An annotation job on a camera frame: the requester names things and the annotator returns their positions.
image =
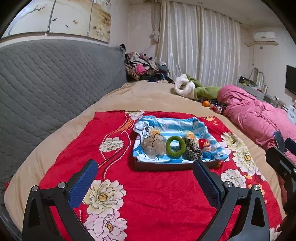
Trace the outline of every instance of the cartoon print towel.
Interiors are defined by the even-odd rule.
[[[192,163],[193,161],[184,159],[181,156],[178,159],[172,159],[166,154],[164,156],[151,157],[145,154],[142,150],[141,143],[143,139],[148,137],[152,130],[158,130],[166,139],[171,136],[185,137],[188,132],[192,132],[197,139],[206,139],[211,145],[211,154],[207,158],[202,158],[203,161],[214,161],[216,159],[226,160],[228,155],[216,141],[216,139],[208,132],[207,127],[197,118],[189,119],[173,119],[173,118],[156,118],[155,116],[144,116],[134,126],[133,130],[138,133],[136,138],[133,156],[142,162],[180,164]],[[172,149],[178,147],[178,141],[172,141]]]

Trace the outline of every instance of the green rubber ring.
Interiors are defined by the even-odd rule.
[[[170,147],[170,143],[172,141],[178,141],[180,144],[181,144],[181,149],[178,150],[178,151],[173,151],[172,148]],[[185,141],[181,138],[181,137],[178,137],[178,136],[172,136],[170,137],[168,140],[167,140],[167,143],[166,143],[166,152],[167,152],[167,155],[174,158],[174,159],[177,159],[179,158],[181,155],[184,154],[186,150],[186,143]]]

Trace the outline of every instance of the gray quilted cover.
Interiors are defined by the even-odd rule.
[[[4,182],[40,142],[125,82],[121,47],[50,39],[0,48],[0,204]]]

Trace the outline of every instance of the pink comforter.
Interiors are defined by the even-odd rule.
[[[296,126],[283,109],[257,100],[245,90],[234,85],[221,88],[218,102],[228,105],[224,115],[237,124],[254,143],[267,150],[274,141],[273,132],[281,131],[284,140],[290,137],[296,141]],[[296,164],[296,157],[289,151],[286,156]]]

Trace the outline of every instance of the pile of clothes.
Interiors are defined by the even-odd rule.
[[[129,82],[147,80],[148,82],[174,83],[168,77],[166,65],[158,65],[153,58],[137,52],[127,53],[125,57],[126,76]]]

